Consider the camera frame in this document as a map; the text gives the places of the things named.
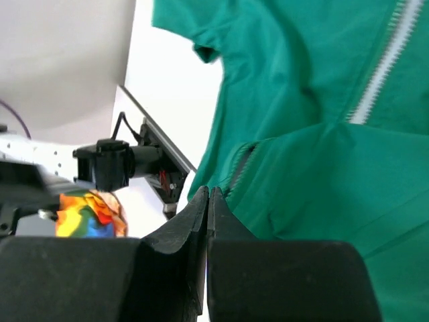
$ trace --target tie-dye fabric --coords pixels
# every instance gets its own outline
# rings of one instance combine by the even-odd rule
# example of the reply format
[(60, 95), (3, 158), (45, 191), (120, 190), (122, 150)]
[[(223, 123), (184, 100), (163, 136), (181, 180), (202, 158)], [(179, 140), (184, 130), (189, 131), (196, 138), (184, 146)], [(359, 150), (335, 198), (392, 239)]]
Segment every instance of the tie-dye fabric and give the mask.
[(127, 225), (120, 204), (110, 193), (73, 191), (60, 195), (58, 237), (123, 237)]

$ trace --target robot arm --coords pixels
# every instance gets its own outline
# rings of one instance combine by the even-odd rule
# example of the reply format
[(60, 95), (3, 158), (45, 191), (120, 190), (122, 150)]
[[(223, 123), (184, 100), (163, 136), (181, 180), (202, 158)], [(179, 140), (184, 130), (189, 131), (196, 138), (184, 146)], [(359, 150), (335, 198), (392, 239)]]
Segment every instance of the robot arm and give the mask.
[(73, 158), (73, 151), (79, 147), (29, 140), (9, 132), (0, 133), (2, 159), (37, 164), (44, 174), (70, 182), (73, 182), (78, 174), (78, 161)]
[[(119, 115), (112, 138), (85, 146), (38, 142), (3, 128), (0, 131), (0, 156), (37, 164), (44, 174), (50, 174), (50, 178), (63, 178), (100, 191), (116, 191), (128, 186), (130, 178), (144, 177), (164, 204), (164, 215), (173, 217), (186, 177), (196, 171), (195, 167), (132, 95), (126, 89), (123, 91), (144, 115), (139, 133), (130, 128), (124, 113)], [(136, 146), (115, 139), (122, 121), (133, 132)]]

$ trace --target white zipper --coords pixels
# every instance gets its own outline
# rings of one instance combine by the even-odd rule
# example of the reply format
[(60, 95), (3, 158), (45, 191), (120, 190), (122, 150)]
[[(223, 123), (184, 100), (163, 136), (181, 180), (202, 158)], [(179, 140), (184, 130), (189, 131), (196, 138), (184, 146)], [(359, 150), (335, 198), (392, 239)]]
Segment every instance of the white zipper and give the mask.
[(391, 40), (379, 61), (363, 96), (349, 117), (349, 123), (365, 124), (393, 66), (410, 39), (425, 0), (402, 0), (389, 23), (394, 28)]

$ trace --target white wall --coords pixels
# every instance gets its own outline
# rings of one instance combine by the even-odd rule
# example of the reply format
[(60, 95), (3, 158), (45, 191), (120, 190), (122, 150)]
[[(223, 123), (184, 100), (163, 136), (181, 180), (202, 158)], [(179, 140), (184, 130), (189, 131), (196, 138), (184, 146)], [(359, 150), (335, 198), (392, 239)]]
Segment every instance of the white wall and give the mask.
[(210, 132), (221, 61), (204, 64), (192, 42), (151, 26), (153, 0), (136, 3), (125, 86), (198, 167)]
[[(109, 135), (135, 0), (2, 0), (0, 98), (33, 137), (64, 144)], [(0, 109), (0, 122), (23, 133)]]

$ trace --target black cable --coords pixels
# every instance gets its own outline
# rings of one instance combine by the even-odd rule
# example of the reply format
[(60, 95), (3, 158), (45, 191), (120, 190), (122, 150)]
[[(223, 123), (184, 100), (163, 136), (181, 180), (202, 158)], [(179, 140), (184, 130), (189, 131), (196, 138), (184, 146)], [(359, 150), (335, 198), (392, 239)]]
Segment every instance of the black cable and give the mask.
[(134, 131), (134, 129), (130, 126), (130, 124), (128, 123), (127, 118), (125, 116), (125, 112), (119, 113), (118, 120), (116, 121), (115, 128), (113, 130), (113, 134), (112, 134), (111, 139), (116, 140), (116, 137), (117, 137), (118, 132), (119, 132), (119, 127), (121, 126), (122, 121), (128, 127), (128, 130), (131, 132), (131, 134), (133, 134), (135, 141), (137, 141), (137, 143), (140, 144), (142, 137), (140, 136), (140, 134), (138, 134), (136, 131)]

